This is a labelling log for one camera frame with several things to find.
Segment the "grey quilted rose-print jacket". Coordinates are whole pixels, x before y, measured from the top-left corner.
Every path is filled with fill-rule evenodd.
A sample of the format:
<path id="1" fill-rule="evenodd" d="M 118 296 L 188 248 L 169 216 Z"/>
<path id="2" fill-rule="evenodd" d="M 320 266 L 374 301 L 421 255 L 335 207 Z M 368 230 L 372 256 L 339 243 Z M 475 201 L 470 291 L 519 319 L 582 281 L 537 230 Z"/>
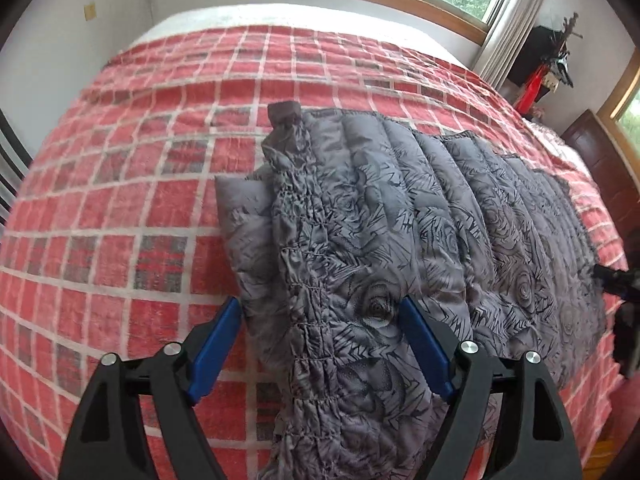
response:
<path id="1" fill-rule="evenodd" d="M 283 405 L 264 479 L 403 479 L 446 404 L 397 324 L 413 297 L 493 356 L 564 386 L 597 347 L 597 251 L 567 183 L 473 133 L 270 105 L 265 161 L 216 181 L 258 358 Z"/>

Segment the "coat rack with dark clothes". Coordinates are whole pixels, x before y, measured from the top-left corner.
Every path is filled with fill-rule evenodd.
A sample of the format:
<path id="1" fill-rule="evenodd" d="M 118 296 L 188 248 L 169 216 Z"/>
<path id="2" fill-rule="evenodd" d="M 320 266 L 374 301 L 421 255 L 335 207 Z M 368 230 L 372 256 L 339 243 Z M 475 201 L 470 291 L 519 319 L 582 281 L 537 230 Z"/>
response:
<path id="1" fill-rule="evenodd" d="M 506 79 L 521 87 L 537 68 L 544 67 L 548 68 L 559 82 L 573 88 L 574 82 L 568 72 L 570 51 L 567 40 L 570 36 L 582 38 L 582 35 L 574 32 L 578 18 L 577 12 L 570 18 L 563 18 L 560 30 L 544 25 L 535 26 L 528 34 Z"/>

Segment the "red plaid bedspread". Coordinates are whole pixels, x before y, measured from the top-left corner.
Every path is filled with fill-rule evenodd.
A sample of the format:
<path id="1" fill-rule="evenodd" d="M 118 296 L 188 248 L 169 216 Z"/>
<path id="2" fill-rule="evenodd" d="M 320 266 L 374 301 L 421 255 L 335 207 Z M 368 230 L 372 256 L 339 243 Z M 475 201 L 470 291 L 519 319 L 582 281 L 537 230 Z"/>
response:
<path id="1" fill-rule="evenodd" d="M 240 294 L 216 181 L 265 161 L 268 108 L 378 113 L 428 136 L 469 132 L 567 183 L 599 259 L 626 266 L 597 185 L 548 129 L 463 66 L 389 42 L 269 25 L 136 44 L 107 63 L 48 135 L 1 237 L 1 418 L 36 474 L 58 474 L 99 356 L 140 358 Z M 561 386 L 588 454 L 616 385 L 603 295 L 597 347 Z M 260 477 L 280 413 L 277 376 L 247 328 L 196 411 L 232 479 Z"/>

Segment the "red bag on rack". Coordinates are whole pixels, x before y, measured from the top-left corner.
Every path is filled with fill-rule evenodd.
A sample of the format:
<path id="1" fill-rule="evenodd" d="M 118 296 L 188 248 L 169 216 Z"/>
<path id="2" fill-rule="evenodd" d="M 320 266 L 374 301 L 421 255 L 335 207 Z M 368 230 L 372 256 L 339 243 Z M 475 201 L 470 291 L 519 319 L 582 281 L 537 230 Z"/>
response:
<path id="1" fill-rule="evenodd" d="M 526 80 L 520 95 L 513 105 L 514 110 L 516 110 L 518 114 L 526 116 L 529 113 L 530 108 L 535 103 L 537 94 L 547 73 L 548 65 L 540 64 Z"/>

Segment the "white curtain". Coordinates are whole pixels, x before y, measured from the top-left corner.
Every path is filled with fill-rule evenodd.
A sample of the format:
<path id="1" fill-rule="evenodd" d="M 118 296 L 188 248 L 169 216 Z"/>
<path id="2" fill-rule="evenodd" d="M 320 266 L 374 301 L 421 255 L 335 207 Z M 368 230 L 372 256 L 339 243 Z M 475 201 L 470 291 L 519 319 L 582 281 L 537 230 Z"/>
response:
<path id="1" fill-rule="evenodd" d="M 472 71 L 495 90 L 510 72 L 544 0 L 504 0 L 489 27 Z"/>

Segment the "white mattress sheet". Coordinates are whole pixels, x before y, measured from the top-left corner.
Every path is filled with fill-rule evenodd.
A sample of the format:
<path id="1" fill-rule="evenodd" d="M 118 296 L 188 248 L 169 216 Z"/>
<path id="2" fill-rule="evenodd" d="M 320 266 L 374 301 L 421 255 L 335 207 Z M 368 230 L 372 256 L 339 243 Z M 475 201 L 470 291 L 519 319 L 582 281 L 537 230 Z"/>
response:
<path id="1" fill-rule="evenodd" d="M 355 35 L 417 50 L 457 66 L 470 65 L 468 61 L 462 60 L 447 50 L 432 36 L 413 26 L 356 12 L 292 3 L 236 4 L 181 12 L 153 26 L 134 40 L 134 44 L 145 44 L 153 40 L 205 29 L 250 25 L 282 26 L 310 29 L 315 32 Z"/>

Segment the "yellow wall switch plate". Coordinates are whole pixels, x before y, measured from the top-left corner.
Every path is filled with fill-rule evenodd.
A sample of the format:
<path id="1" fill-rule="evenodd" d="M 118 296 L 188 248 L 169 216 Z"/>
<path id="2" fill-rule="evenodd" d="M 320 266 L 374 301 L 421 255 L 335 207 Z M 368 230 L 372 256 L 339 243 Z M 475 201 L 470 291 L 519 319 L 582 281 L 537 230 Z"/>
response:
<path id="1" fill-rule="evenodd" d="M 87 22 L 96 18 L 96 4 L 94 2 L 84 5 L 84 15 Z"/>

